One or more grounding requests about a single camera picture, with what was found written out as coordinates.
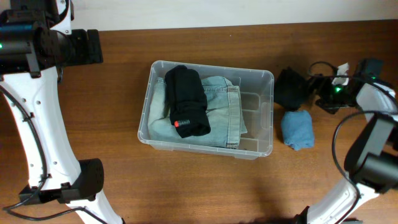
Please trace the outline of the dark green cloth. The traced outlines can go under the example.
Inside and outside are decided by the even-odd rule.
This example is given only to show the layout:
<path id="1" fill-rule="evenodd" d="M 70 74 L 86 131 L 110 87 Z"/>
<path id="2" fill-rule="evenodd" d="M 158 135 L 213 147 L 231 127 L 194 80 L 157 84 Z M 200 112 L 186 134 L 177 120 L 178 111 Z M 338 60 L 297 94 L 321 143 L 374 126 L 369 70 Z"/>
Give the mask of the dark green cloth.
<path id="1" fill-rule="evenodd" d="M 274 83 L 274 102 L 288 111 L 297 111 L 309 96 L 308 82 L 295 70 L 283 69 Z"/>

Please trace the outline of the blue cloth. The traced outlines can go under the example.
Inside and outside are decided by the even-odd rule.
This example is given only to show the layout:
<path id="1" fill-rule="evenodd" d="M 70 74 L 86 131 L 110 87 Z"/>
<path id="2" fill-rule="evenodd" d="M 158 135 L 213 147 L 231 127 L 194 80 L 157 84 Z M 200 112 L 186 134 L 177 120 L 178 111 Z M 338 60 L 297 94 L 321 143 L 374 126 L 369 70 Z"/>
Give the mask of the blue cloth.
<path id="1" fill-rule="evenodd" d="M 315 145 L 315 135 L 312 117 L 306 110 L 285 112 L 281 121 L 284 144 L 295 151 L 312 148 Z"/>

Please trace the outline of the light blue jeans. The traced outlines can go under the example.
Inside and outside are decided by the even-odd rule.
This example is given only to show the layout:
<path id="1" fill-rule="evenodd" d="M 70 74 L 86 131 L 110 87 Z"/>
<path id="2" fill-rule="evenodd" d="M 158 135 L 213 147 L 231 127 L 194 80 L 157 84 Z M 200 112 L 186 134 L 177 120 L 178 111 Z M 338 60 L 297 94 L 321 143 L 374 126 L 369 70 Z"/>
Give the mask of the light blue jeans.
<path id="1" fill-rule="evenodd" d="M 242 134 L 248 131 L 243 121 L 241 93 L 228 79 L 215 76 L 201 81 L 207 97 L 208 117 L 211 131 L 203 136 L 181 138 L 170 123 L 170 106 L 166 102 L 166 82 L 156 79 L 149 109 L 148 131 L 152 140 L 182 144 L 236 149 Z"/>

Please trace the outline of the black garment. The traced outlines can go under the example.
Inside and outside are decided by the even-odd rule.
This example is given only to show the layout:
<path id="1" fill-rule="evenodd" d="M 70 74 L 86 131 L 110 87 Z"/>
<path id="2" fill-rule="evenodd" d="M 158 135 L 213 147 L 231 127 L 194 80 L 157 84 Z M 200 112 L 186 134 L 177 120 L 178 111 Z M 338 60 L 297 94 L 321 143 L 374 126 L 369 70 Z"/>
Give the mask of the black garment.
<path id="1" fill-rule="evenodd" d="M 181 138 L 204 136 L 211 132 L 206 115 L 207 97 L 196 70 L 177 65 L 165 75 L 170 123 Z"/>

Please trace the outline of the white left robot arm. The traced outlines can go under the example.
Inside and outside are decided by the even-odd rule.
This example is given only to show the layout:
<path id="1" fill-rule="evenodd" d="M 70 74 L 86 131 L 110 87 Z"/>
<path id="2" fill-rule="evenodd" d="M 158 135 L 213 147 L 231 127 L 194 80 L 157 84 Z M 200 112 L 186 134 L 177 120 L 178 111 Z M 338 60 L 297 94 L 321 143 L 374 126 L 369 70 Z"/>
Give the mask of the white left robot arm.
<path id="1" fill-rule="evenodd" d="M 103 61 L 98 31 L 72 29 L 73 3 L 11 1 L 1 13 L 1 93 L 28 163 L 19 206 L 58 201 L 85 223 L 122 223 L 106 198 L 103 164 L 76 159 L 58 100 L 65 67 Z"/>

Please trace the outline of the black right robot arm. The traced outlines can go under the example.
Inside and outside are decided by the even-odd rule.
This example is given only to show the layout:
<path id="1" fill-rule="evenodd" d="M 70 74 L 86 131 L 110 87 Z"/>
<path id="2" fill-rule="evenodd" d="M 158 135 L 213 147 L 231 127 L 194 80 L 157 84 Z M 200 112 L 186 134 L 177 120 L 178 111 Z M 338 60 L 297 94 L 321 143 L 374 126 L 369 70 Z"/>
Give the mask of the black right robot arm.
<path id="1" fill-rule="evenodd" d="M 308 70 L 320 108 L 330 114 L 346 107 L 355 107 L 357 112 L 343 118 L 332 137 L 333 161 L 343 178 L 321 201 L 297 214 L 293 223 L 349 223 L 348 217 L 364 203 L 397 189 L 397 156 L 384 151 L 386 145 L 397 149 L 397 100 L 392 85 L 379 78 L 382 65 L 375 58 L 363 59 L 352 76 L 344 65 L 331 65 L 328 76 Z M 336 156 L 338 132 L 359 115 L 365 115 L 367 125 L 341 166 Z"/>

